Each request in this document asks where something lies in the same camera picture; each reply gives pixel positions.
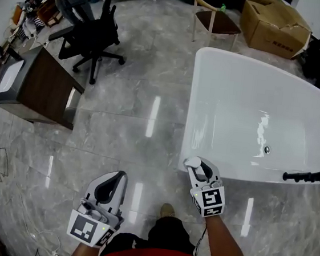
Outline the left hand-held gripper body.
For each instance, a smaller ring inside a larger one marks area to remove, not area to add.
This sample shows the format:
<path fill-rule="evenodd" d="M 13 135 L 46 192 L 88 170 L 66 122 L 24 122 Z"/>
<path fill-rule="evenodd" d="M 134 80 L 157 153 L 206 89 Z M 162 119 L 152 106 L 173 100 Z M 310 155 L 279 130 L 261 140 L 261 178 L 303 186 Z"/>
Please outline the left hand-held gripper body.
<path fill-rule="evenodd" d="M 90 193 L 85 194 L 71 212 L 67 234 L 87 246 L 101 248 L 124 222 L 120 211 L 123 202 L 124 198 L 118 197 L 102 205 Z"/>

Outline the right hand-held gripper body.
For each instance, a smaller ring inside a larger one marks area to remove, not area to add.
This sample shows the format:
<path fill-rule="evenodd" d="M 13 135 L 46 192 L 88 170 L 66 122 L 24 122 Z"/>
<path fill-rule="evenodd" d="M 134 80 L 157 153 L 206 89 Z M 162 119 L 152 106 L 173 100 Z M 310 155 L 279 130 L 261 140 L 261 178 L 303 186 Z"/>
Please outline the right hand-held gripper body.
<path fill-rule="evenodd" d="M 192 201 L 202 218 L 217 216 L 224 212 L 224 187 L 217 184 L 205 184 L 190 190 Z"/>

